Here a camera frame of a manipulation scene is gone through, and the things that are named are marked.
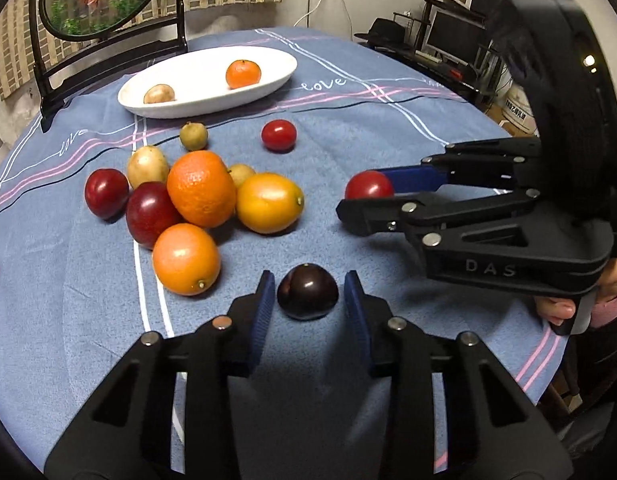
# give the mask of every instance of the white plate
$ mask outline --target white plate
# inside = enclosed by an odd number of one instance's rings
[[[231,90],[226,69],[237,59],[255,61],[260,82]],[[298,61],[282,50],[263,46],[222,46],[166,59],[130,78],[117,94],[129,112],[152,119],[176,119],[211,114],[251,103],[275,92],[288,81]],[[175,101],[144,104],[144,94],[157,84],[175,91]]]

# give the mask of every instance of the red fruit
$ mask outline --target red fruit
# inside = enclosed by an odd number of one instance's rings
[[[262,130],[262,142],[272,152],[287,152],[298,138],[298,131],[284,119],[276,119],[265,124]]]
[[[162,232],[183,222],[162,182],[144,182],[133,191],[126,206],[126,224],[134,240],[152,249]]]
[[[86,180],[84,200],[91,212],[108,220],[117,215],[128,199],[128,180],[122,171],[105,168],[95,170]]]
[[[382,196],[393,196],[393,184],[389,178],[379,171],[362,171],[355,175],[346,184],[345,199],[354,198],[379,198]]]

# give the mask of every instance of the black line on tablecloth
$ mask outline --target black line on tablecloth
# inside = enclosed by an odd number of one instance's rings
[[[423,97],[429,97],[426,95],[416,95],[413,97],[409,97],[408,99],[403,99],[402,101],[389,101],[389,102],[382,102],[382,101],[360,101],[360,102],[356,102],[356,103],[349,103],[347,105],[341,105],[341,106],[322,106],[322,107],[314,107],[314,108],[305,108],[303,110],[289,110],[290,113],[293,114],[301,114],[301,113],[305,113],[305,112],[313,112],[315,110],[342,110],[343,108],[353,108],[355,106],[359,106],[359,105],[392,105],[392,104],[403,104],[403,103],[408,103],[411,101],[415,101],[416,99],[420,99]],[[452,100],[455,101],[457,103],[463,103],[462,101],[458,101],[457,99],[454,98],[447,98],[447,97],[437,97],[437,99],[444,99],[444,100]],[[265,114],[260,114],[260,115],[256,115],[256,116],[244,116],[244,117],[235,117],[235,118],[231,118],[228,119],[226,121],[221,121],[220,123],[217,124],[213,124],[211,127],[215,128],[216,126],[223,126],[224,124],[229,124],[229,123],[233,123],[235,121],[243,121],[243,120],[247,120],[247,119],[258,119],[261,117],[266,117],[269,115],[273,115],[273,114],[277,114],[279,113],[279,110],[274,110],[272,112],[266,112]],[[172,137],[167,137],[166,139],[162,139],[159,142],[156,142],[155,144],[153,144],[153,146],[159,146],[160,144],[164,144],[166,142],[169,142],[170,140],[174,140],[174,139],[178,139],[179,138],[179,134],[178,135],[174,135]],[[15,205],[15,202],[17,202],[21,197],[23,197],[26,193],[28,193],[29,191],[35,191],[37,189],[41,189],[43,187],[47,187],[47,186],[52,186],[53,184],[59,184],[60,182],[64,182],[65,180],[70,179],[72,176],[75,176],[77,173],[79,173],[80,171],[82,171],[86,165],[89,162],[93,162],[97,157],[103,155],[104,153],[108,152],[109,150],[124,150],[124,148],[119,148],[117,146],[111,146],[110,148],[105,148],[103,149],[101,152],[97,153],[96,155],[93,155],[92,157],[88,158],[84,164],[82,164],[82,166],[80,166],[79,168],[77,168],[73,173],[68,174],[67,176],[63,176],[62,178],[60,178],[59,180],[53,180],[52,182],[45,182],[44,184],[39,184],[38,186],[34,186],[31,187],[29,189],[26,189],[25,191],[23,191],[20,195],[17,196],[17,198],[15,198],[9,205],[4,206],[2,209],[0,209],[0,214],[2,214],[4,211],[6,211],[8,208],[10,208],[11,206]]]

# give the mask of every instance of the blue tablecloth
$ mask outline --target blue tablecloth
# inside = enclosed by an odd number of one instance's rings
[[[565,339],[529,311],[528,299],[426,280],[402,235],[352,237],[335,215],[346,182],[359,171],[415,164],[448,142],[506,134],[438,83],[315,30],[232,32],[189,46],[233,44],[285,50],[298,69],[270,97],[203,118],[209,148],[227,165],[243,162],[289,176],[304,190],[306,209],[284,237],[217,232],[223,271],[207,298],[164,291],[150,251],[134,244],[124,219],[99,221],[84,203],[93,170],[124,171],[132,150],[175,136],[185,122],[146,120],[122,108],[116,94],[129,76],[76,96],[45,134],[35,119],[0,167],[0,418],[26,455],[42,468],[81,404],[142,332],[191,332],[226,312],[236,296],[253,292],[263,269],[279,281],[303,262],[322,265],[340,284],[348,270],[358,270],[368,293],[386,298],[395,313],[428,333],[477,332],[537,401]],[[262,127],[274,118],[297,126],[297,147],[288,154],[261,146]],[[171,163],[184,153],[176,137],[160,147]],[[485,192],[491,191],[441,190],[451,198]],[[387,380],[365,375],[342,304],[304,324],[276,307],[261,366],[251,380],[231,382],[244,478],[375,478],[388,394]],[[177,469],[181,400],[178,394]],[[436,467],[442,468],[439,391],[436,407]]]

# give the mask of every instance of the monitor screen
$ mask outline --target monitor screen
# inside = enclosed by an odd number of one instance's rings
[[[486,31],[477,23],[438,10],[426,44],[457,61],[474,64],[479,43],[486,43],[485,37]]]

